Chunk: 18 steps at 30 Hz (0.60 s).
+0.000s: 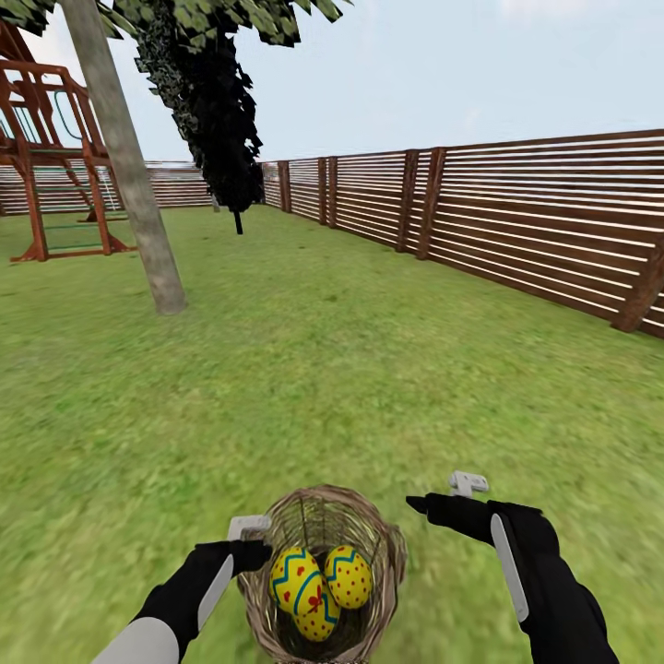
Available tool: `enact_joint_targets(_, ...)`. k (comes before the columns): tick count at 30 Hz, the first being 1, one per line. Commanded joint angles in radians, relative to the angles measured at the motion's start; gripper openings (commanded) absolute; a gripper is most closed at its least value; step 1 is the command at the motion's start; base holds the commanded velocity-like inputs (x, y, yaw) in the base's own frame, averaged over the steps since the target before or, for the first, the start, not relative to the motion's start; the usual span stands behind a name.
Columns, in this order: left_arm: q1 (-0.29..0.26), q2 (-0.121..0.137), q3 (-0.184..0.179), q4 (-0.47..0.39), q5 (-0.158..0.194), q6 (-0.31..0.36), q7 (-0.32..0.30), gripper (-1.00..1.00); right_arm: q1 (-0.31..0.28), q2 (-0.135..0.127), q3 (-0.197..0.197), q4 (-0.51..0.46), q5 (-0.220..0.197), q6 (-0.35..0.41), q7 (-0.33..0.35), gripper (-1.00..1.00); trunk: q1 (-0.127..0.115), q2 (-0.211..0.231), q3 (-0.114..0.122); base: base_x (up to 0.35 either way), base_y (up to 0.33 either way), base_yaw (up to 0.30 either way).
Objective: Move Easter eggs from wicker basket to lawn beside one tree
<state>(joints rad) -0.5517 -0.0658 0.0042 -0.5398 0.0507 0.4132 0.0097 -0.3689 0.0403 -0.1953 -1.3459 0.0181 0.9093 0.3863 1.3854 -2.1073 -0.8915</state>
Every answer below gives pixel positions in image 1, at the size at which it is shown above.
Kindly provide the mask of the easter egg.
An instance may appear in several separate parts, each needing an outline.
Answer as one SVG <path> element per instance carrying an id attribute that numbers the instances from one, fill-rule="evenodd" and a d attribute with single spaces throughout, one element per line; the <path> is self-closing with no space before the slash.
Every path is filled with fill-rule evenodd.
<path id="1" fill-rule="evenodd" d="M 277 546 L 273 553 L 269 592 L 275 605 L 286 614 L 312 614 L 319 607 L 323 594 L 323 566 L 310 555 L 313 546 L 307 548 L 305 544 L 296 544 L 291 536 L 283 543 L 285 546 Z M 314 553 L 323 555 L 327 550 L 328 546 L 324 545 L 321 550 L 315 548 Z"/>
<path id="2" fill-rule="evenodd" d="M 343 605 L 340 607 L 330 596 L 324 571 L 321 571 L 321 579 L 323 579 L 323 594 L 319 607 L 312 614 L 301 614 L 301 616 L 294 614 L 290 617 L 292 629 L 297 628 L 306 642 L 318 646 L 338 630 L 344 612 Z"/>
<path id="3" fill-rule="evenodd" d="M 374 588 L 374 570 L 368 555 L 350 544 L 335 542 L 322 564 L 332 599 L 345 612 L 362 609 Z"/>

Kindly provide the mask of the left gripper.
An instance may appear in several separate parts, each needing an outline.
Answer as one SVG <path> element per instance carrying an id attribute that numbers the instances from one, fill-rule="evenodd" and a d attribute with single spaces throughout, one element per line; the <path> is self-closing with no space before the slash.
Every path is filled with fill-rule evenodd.
<path id="1" fill-rule="evenodd" d="M 239 553 L 239 566 L 237 571 L 232 577 L 238 577 L 242 572 L 257 571 L 263 568 L 263 563 L 270 562 L 273 559 L 273 553 L 276 549 L 275 545 L 268 544 L 263 547 L 263 541 L 248 540 L 230 541 L 230 544 L 237 548 Z"/>

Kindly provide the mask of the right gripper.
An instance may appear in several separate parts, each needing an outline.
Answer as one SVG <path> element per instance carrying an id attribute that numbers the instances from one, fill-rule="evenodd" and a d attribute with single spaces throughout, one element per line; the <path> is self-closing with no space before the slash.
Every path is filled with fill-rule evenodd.
<path id="1" fill-rule="evenodd" d="M 470 538 L 476 539 L 468 529 L 468 515 L 475 499 L 428 493 L 425 497 L 407 495 L 406 501 L 420 514 L 428 514 L 427 521 L 433 525 L 450 527 Z"/>

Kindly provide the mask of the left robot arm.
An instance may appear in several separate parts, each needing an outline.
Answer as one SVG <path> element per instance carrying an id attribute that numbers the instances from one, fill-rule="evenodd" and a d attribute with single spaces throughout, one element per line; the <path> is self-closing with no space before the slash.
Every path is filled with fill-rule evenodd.
<path id="1" fill-rule="evenodd" d="M 269 533 L 268 513 L 231 520 L 226 541 L 197 543 L 184 565 L 154 587 L 143 609 L 91 664 L 180 664 L 232 577 L 257 571 L 273 559 L 275 545 L 244 541 L 247 532 Z"/>

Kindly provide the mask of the wicker basket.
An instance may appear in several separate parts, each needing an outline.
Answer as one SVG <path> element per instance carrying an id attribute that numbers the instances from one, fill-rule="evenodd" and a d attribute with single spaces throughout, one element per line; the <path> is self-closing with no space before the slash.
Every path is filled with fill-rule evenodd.
<path id="1" fill-rule="evenodd" d="M 358 510 L 358 515 L 362 517 L 362 523 L 365 524 L 369 520 L 374 529 L 378 529 L 377 540 L 372 547 L 372 556 L 377 560 L 380 559 L 383 548 L 383 559 L 379 563 L 379 574 L 373 579 L 374 588 L 371 595 L 362 605 L 359 640 L 356 644 L 351 645 L 349 649 L 342 647 L 336 656 L 326 661 L 326 664 L 362 664 L 381 644 L 385 629 L 390 624 L 394 613 L 396 613 L 399 584 L 407 579 L 406 558 L 409 555 L 407 542 L 402 540 L 401 544 L 397 544 L 396 537 L 398 537 L 401 530 L 399 525 L 391 525 L 386 522 L 383 516 L 379 514 L 375 504 L 370 503 L 364 495 L 358 494 L 353 489 L 337 487 L 327 483 L 318 486 L 303 486 L 298 490 L 283 493 L 271 506 L 268 513 L 269 517 L 274 520 L 279 518 L 283 507 L 297 500 L 299 500 L 298 507 L 300 511 L 306 511 L 309 502 L 308 497 L 312 496 L 319 497 L 321 500 L 327 499 L 328 501 L 343 503 L 345 506 L 354 506 Z M 347 518 L 347 508 L 341 508 L 340 513 L 335 518 L 339 526 L 334 529 L 333 533 L 338 537 L 339 542 L 343 543 L 351 540 L 351 534 L 346 530 L 350 521 Z M 244 537 L 244 541 L 262 540 L 263 547 L 274 542 L 273 535 L 262 531 L 247 532 Z M 320 550 L 323 548 L 321 543 L 314 543 L 312 546 L 314 550 L 315 548 Z M 314 550 L 310 551 L 310 555 L 317 559 L 320 565 L 323 564 L 327 556 L 326 553 L 329 553 L 329 551 L 321 555 L 320 553 L 314 553 Z M 269 570 L 273 569 L 271 567 L 272 562 L 273 560 L 263 563 L 263 568 L 259 572 L 248 571 L 237 575 L 237 587 L 246 603 L 246 621 L 252 628 L 259 648 L 262 648 L 279 664 L 316 664 L 315 660 L 309 658 L 321 659 L 326 656 L 326 650 L 336 649 L 343 642 L 344 639 L 341 635 L 344 635 L 349 629 L 351 619 L 347 613 L 343 614 L 338 630 L 335 630 L 324 642 L 325 649 L 309 646 L 308 642 L 301 637 L 300 631 L 297 628 L 292 629 L 294 632 L 293 640 L 301 644 L 300 650 L 308 658 L 299 657 L 285 638 L 285 632 L 290 630 L 286 611 L 275 605 L 275 600 L 269 592 Z"/>

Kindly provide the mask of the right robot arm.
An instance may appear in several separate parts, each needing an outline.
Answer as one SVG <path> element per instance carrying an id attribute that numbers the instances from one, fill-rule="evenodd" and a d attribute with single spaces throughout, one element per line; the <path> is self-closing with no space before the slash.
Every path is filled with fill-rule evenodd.
<path id="1" fill-rule="evenodd" d="M 558 535 L 542 510 L 502 501 L 475 501 L 488 492 L 481 475 L 454 471 L 449 495 L 407 495 L 433 525 L 450 527 L 496 548 L 519 626 L 534 664 L 620 664 L 607 640 L 599 604 L 560 557 Z"/>

